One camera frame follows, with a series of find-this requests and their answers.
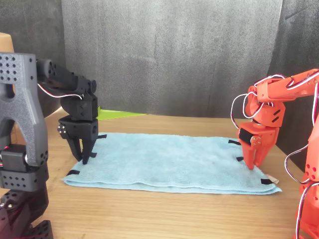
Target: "cable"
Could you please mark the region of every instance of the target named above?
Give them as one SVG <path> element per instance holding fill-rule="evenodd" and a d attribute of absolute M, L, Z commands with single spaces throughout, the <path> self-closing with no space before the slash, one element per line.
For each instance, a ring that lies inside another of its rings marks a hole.
<path fill-rule="evenodd" d="M 235 102 L 235 100 L 236 100 L 238 97 L 240 97 L 240 96 L 246 96 L 246 95 L 247 95 L 247 94 L 241 94 L 241 95 L 237 96 L 237 97 L 233 100 L 233 103 L 231 104 L 230 118 L 231 118 L 231 121 L 233 121 L 233 124 L 235 125 L 235 127 L 236 127 L 237 129 L 239 129 L 239 127 L 238 127 L 238 125 L 236 124 L 235 119 L 234 119 L 234 117 L 233 117 L 233 106 L 234 106 L 234 102 Z"/>
<path fill-rule="evenodd" d="M 295 152 L 292 152 L 292 153 L 288 154 L 287 157 L 285 158 L 285 169 L 286 169 L 287 173 L 288 173 L 296 182 L 298 182 L 298 183 L 300 183 L 300 184 L 307 184 L 307 183 L 310 181 L 310 179 L 307 179 L 307 180 L 304 181 L 304 182 L 299 181 L 299 180 L 290 172 L 290 170 L 289 170 L 289 168 L 288 168 L 288 159 L 289 159 L 289 157 L 290 157 L 291 155 L 294 155 L 295 153 L 299 153 L 299 152 L 303 151 L 304 149 L 306 149 L 307 147 L 308 147 L 308 144 L 307 144 L 306 146 L 304 146 L 303 148 L 298 149 L 298 150 L 296 150 Z"/>
<path fill-rule="evenodd" d="M 305 202 L 306 194 L 307 194 L 307 192 L 309 191 L 309 189 L 310 189 L 312 186 L 316 186 L 316 185 L 319 185 L 319 182 L 313 182 L 313 183 L 311 183 L 310 185 L 308 185 L 308 186 L 305 188 L 303 194 L 301 195 L 300 202 L 299 202 L 299 207 L 298 207 L 297 222 L 296 222 L 296 238 L 297 238 L 297 239 L 299 238 L 300 220 L 301 220 L 301 216 L 302 216 L 302 213 L 303 213 L 303 207 L 304 207 L 304 202 Z"/>
<path fill-rule="evenodd" d="M 82 99 L 82 97 L 80 95 L 76 95 L 76 94 L 67 94 L 67 95 L 63 95 L 63 96 L 54 96 L 53 94 L 49 93 L 48 91 L 46 91 L 40 84 L 38 84 L 38 86 L 44 91 L 46 92 L 48 95 L 54 97 L 54 98 L 61 98 L 61 97 L 66 97 L 66 96 L 77 96 L 80 99 Z"/>
<path fill-rule="evenodd" d="M 312 113 L 313 126 L 315 126 L 315 122 L 316 122 L 317 102 L 318 102 L 318 83 L 315 86 L 315 94 L 314 94 L 314 104 L 313 104 L 313 113 Z"/>
<path fill-rule="evenodd" d="M 265 81 L 265 80 L 271 79 L 271 78 L 273 78 L 273 77 L 276 77 L 276 76 L 281 77 L 281 78 L 283 78 L 283 79 L 286 78 L 284 75 L 275 74 L 275 75 L 268 76 L 268 77 L 266 77 L 266 78 L 260 79 L 259 81 L 256 81 L 256 82 L 254 83 L 254 87 L 257 87 L 257 85 L 258 85 L 259 83 L 261 83 L 261 82 L 263 82 L 263 81 Z"/>
<path fill-rule="evenodd" d="M 244 117 L 246 117 L 246 118 L 248 118 L 248 119 L 251 119 L 251 118 L 255 117 L 256 114 L 258 114 L 259 111 L 261 110 L 261 108 L 264 106 L 264 103 L 261 103 L 261 104 L 258 106 L 258 108 L 256 109 L 256 111 L 253 113 L 252 116 L 250 116 L 250 117 L 247 116 L 247 115 L 245 114 L 245 102 L 246 102 L 246 98 L 247 98 L 250 94 L 254 94 L 255 96 L 257 96 L 257 93 L 254 92 L 254 91 L 249 92 L 249 93 L 246 94 L 246 96 L 245 96 L 245 99 L 244 99 L 244 102 L 243 102 L 243 115 L 244 115 Z"/>
<path fill-rule="evenodd" d="M 299 81 L 299 82 L 297 82 L 295 84 L 293 84 L 294 80 L 291 79 L 291 81 L 286 85 L 286 88 L 287 88 L 287 90 L 295 89 L 295 88 L 307 83 L 308 81 L 312 80 L 316 76 L 319 76 L 319 71 L 316 71 L 316 72 L 312 73 L 311 75 L 309 75 L 306 78 L 304 78 L 302 81 Z"/>

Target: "gray curtain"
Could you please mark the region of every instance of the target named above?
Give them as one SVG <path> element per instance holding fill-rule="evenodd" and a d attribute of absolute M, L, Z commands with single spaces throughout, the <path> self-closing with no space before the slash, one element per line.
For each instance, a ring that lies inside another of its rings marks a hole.
<path fill-rule="evenodd" d="M 233 98 L 267 75 L 281 5 L 62 0 L 66 64 L 98 82 L 103 109 L 229 117 Z"/>

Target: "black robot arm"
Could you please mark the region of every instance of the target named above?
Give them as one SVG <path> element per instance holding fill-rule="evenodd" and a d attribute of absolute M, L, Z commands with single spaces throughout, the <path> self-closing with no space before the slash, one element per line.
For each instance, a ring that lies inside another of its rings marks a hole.
<path fill-rule="evenodd" d="M 10 189 L 0 198 L 0 239 L 53 239 L 50 221 L 31 225 L 48 206 L 47 129 L 37 84 L 51 94 L 77 95 L 61 98 L 69 115 L 59 120 L 57 130 L 78 161 L 88 162 L 98 137 L 95 81 L 33 54 L 0 52 L 0 187 Z M 26 145 L 11 143 L 14 122 Z"/>
<path fill-rule="evenodd" d="M 74 157 L 87 164 L 98 137 L 98 100 L 94 95 L 96 81 L 77 76 L 51 60 L 38 59 L 36 68 L 38 83 L 51 93 L 81 97 L 61 98 L 61 106 L 69 115 L 59 120 L 58 132 L 68 141 Z"/>

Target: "white wire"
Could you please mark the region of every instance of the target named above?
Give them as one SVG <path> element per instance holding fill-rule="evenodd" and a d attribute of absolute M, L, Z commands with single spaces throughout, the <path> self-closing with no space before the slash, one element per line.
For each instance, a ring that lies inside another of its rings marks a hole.
<path fill-rule="evenodd" d="M 319 185 L 319 183 L 314 183 L 314 184 L 311 184 L 310 187 L 312 186 L 316 186 L 316 185 Z M 298 215 L 297 215 L 297 222 L 296 222 L 296 238 L 298 238 L 298 227 L 299 227 L 299 220 L 300 220 L 300 208 L 301 208 L 301 204 L 302 204 L 302 201 L 303 201 L 303 198 L 305 196 L 305 192 L 306 192 L 307 188 L 305 188 L 303 194 L 301 195 L 301 198 L 300 198 L 300 202 L 299 202 L 299 207 L 298 207 Z"/>
<path fill-rule="evenodd" d="M 252 116 L 247 116 L 247 115 L 245 114 L 245 102 L 246 102 L 246 98 L 247 98 L 250 94 L 254 94 L 255 96 L 257 96 L 257 94 L 256 94 L 255 92 L 253 92 L 253 91 L 249 92 L 249 93 L 246 94 L 246 96 L 245 96 L 245 99 L 244 99 L 244 102 L 243 102 L 243 115 L 244 115 L 244 117 L 246 117 L 246 118 L 248 118 L 248 119 L 251 119 L 251 118 L 255 117 L 256 114 L 258 114 L 259 111 L 261 110 L 261 108 L 264 106 L 264 103 L 261 103 L 261 106 L 259 107 L 259 109 L 258 109 Z"/>
<path fill-rule="evenodd" d="M 66 96 L 77 96 L 77 97 L 79 97 L 80 99 L 82 99 L 81 96 L 76 95 L 76 94 L 67 94 L 67 95 L 63 95 L 63 96 L 54 96 L 53 94 L 51 94 L 51 93 L 49 93 L 48 91 L 46 91 L 40 84 L 38 84 L 38 86 L 39 86 L 44 92 L 46 92 L 48 95 L 50 95 L 51 97 L 54 97 L 54 98 L 61 98 L 61 97 L 66 97 Z"/>
<path fill-rule="evenodd" d="M 307 83 L 308 81 L 312 80 L 314 77 L 316 77 L 316 76 L 318 76 L 318 75 L 319 75 L 319 72 L 313 74 L 313 75 L 310 76 L 308 79 L 306 79 L 305 81 L 301 82 L 300 84 L 297 83 L 295 86 L 293 86 L 293 87 L 291 87 L 291 88 L 287 88 L 287 90 L 295 89 L 295 88 L 297 88 L 297 87 L 299 87 L 299 86 L 301 86 L 301 85 Z"/>
<path fill-rule="evenodd" d="M 287 171 L 287 173 L 289 174 L 289 176 L 292 177 L 292 179 L 294 179 L 296 182 L 298 182 L 298 183 L 300 183 L 300 184 L 306 184 L 307 182 L 310 181 L 310 179 L 307 179 L 307 180 L 304 181 L 304 182 L 299 181 L 299 180 L 290 172 L 290 170 L 289 170 L 289 168 L 288 168 L 288 159 L 289 159 L 289 157 L 290 157 L 291 155 L 294 155 L 294 154 L 296 154 L 296 153 L 299 153 L 299 152 L 303 151 L 303 150 L 304 150 L 305 148 L 307 148 L 307 147 L 308 147 L 308 144 L 307 144 L 306 146 L 304 146 L 303 148 L 298 149 L 298 150 L 296 150 L 295 152 L 292 152 L 292 153 L 288 154 L 287 157 L 285 158 L 285 170 Z"/>
<path fill-rule="evenodd" d="M 241 94 L 241 95 L 237 96 L 237 97 L 233 100 L 233 103 L 231 104 L 230 118 L 231 118 L 231 121 L 233 121 L 233 124 L 235 125 L 235 127 L 236 127 L 237 129 L 239 129 L 239 127 L 238 127 L 238 125 L 236 124 L 236 122 L 235 122 L 235 120 L 234 120 L 234 118 L 233 118 L 233 106 L 234 106 L 235 100 L 236 100 L 238 97 L 240 97 L 240 96 L 245 96 L 245 95 L 247 95 L 247 94 Z"/>
<path fill-rule="evenodd" d="M 257 81 L 255 84 L 254 84 L 254 87 L 257 87 L 257 84 L 259 84 L 259 83 L 261 83 L 261 82 L 263 82 L 263 81 L 265 81 L 265 80 L 267 80 L 267 79 L 271 79 L 271 78 L 273 78 L 273 77 L 275 77 L 275 76 L 278 76 L 278 77 L 281 77 L 281 78 L 285 78 L 283 75 L 279 75 L 279 74 L 275 74 L 275 75 L 272 75 L 272 76 L 268 76 L 268 77 L 266 77 L 266 78 L 264 78 L 264 79 L 261 79 L 260 81 Z"/>
<path fill-rule="evenodd" d="M 313 103 L 313 113 L 311 115 L 312 121 L 313 121 L 313 126 L 315 126 L 315 108 L 316 108 L 316 102 L 318 100 L 316 94 L 318 93 L 318 83 L 315 86 L 315 93 L 314 93 L 314 103 Z"/>

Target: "gray backdrop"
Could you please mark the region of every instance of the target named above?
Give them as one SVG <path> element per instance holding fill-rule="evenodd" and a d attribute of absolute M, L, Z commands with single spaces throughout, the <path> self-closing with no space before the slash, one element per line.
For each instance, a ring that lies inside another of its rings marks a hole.
<path fill-rule="evenodd" d="M 103 109 L 229 117 L 233 98 L 267 75 L 281 5 L 62 0 L 66 64 L 98 82 Z"/>
<path fill-rule="evenodd" d="M 11 35 L 15 52 L 65 66 L 61 0 L 0 0 L 0 32 Z M 38 94 L 44 116 L 60 107 L 58 99 Z"/>

